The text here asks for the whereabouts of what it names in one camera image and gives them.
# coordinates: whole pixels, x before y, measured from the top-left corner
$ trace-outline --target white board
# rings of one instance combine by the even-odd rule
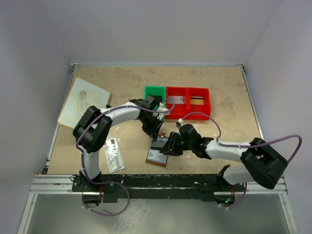
[[[81,78],[76,78],[58,117],[58,123],[74,128],[89,106],[106,108],[109,97],[108,91]]]

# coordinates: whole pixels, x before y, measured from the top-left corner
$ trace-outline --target gray floor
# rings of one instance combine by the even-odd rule
[[[103,204],[116,212],[118,204]],[[247,195],[240,205],[218,209],[198,200],[133,199],[128,209],[104,217],[82,209],[80,195],[39,195],[29,234],[287,234],[278,195]]]

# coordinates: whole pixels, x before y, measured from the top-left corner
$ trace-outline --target beige table surface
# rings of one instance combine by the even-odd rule
[[[77,67],[80,77],[111,92],[109,104],[122,105],[130,99],[143,98],[146,85],[209,88],[211,116],[222,130],[221,140],[244,142],[260,137],[240,67]],[[205,137],[216,137],[212,121],[187,121]],[[223,159],[197,158],[192,152],[170,156],[166,168],[145,162],[150,138],[140,121],[114,126],[109,135],[120,142],[126,169],[116,174],[215,174],[226,164]],[[161,132],[168,136],[177,131],[174,120],[165,120]],[[104,150],[100,150],[100,169],[109,173]],[[60,126],[56,136],[48,174],[77,174],[81,169],[80,153],[75,148],[72,129]]]

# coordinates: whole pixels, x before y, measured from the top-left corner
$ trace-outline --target red container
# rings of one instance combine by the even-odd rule
[[[184,103],[176,104],[170,115],[166,116],[166,119],[179,119],[191,112],[202,112],[210,115],[211,105],[208,89],[167,87],[166,98],[169,96],[182,96],[184,97]],[[166,104],[166,107],[169,109],[172,104]],[[186,119],[209,120],[208,117],[200,114],[190,115]]]

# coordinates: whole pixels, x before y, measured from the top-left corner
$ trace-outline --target gray wall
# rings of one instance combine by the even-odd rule
[[[71,62],[242,64],[280,0],[41,0]]]
[[[266,140],[298,133],[302,148],[285,172],[299,229],[310,234],[312,157],[312,1],[284,0],[247,63]],[[276,144],[289,157],[297,140]]]
[[[35,0],[0,2],[0,227],[17,233],[41,172],[70,64]]]

